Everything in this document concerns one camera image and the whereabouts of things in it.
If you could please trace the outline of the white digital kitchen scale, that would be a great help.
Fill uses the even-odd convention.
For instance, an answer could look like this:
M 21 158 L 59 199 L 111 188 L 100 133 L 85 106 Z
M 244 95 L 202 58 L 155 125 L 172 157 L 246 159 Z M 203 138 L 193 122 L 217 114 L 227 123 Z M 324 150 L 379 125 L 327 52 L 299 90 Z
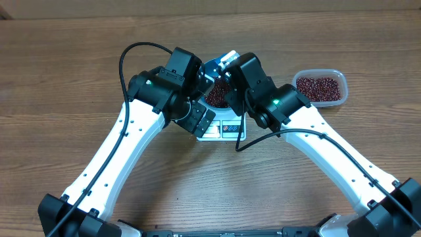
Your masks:
M 212 107 L 202 98 L 199 101 L 208 110 L 215 112 L 215 117 L 210 123 L 200 142 L 235 142 L 241 125 L 241 117 L 238 117 L 230 107 Z

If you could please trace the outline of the blue plastic measuring scoop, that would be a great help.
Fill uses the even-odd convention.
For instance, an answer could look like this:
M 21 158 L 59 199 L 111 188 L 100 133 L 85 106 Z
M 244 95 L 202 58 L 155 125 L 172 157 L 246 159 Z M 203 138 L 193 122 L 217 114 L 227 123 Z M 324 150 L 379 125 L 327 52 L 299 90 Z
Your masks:
M 209 68 L 210 68 L 210 73 L 211 73 L 211 76 L 212 77 L 215 77 L 215 78 L 218 78 L 218 79 L 221 79 L 221 77 L 222 77 L 222 72 L 225 70 L 225 68 L 221 68 L 218 64 L 219 64 L 219 62 L 220 62 L 220 58 L 223 56 L 223 55 L 221 55 L 221 56 L 219 56 L 219 57 L 217 57 L 217 58 L 215 58 L 215 59 L 212 59 L 212 60 L 210 60 L 209 62 L 207 62 L 207 65 L 209 66 Z

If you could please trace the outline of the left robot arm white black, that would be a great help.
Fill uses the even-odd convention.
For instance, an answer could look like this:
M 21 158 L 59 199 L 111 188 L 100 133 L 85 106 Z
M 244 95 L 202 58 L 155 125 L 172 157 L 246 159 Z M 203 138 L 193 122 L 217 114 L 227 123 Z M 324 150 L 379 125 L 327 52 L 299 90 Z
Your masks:
M 121 112 L 93 159 L 61 197 L 47 194 L 38 207 L 46 236 L 141 236 L 124 222 L 111 222 L 120 191 L 145 148 L 175 122 L 200 138 L 215 113 L 198 102 L 205 69 L 193 53 L 175 48 L 166 66 L 121 83 Z

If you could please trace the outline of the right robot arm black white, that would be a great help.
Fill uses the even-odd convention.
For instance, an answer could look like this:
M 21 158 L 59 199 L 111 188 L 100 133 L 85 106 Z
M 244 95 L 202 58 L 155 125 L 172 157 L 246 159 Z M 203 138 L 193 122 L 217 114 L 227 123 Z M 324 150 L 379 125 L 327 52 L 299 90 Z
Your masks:
M 254 53 L 222 63 L 232 90 L 226 101 L 271 136 L 283 137 L 309 157 L 341 190 L 354 214 L 309 228 L 309 236 L 412 236 L 420 230 L 420 184 L 399 182 L 344 140 L 296 87 L 276 87 Z

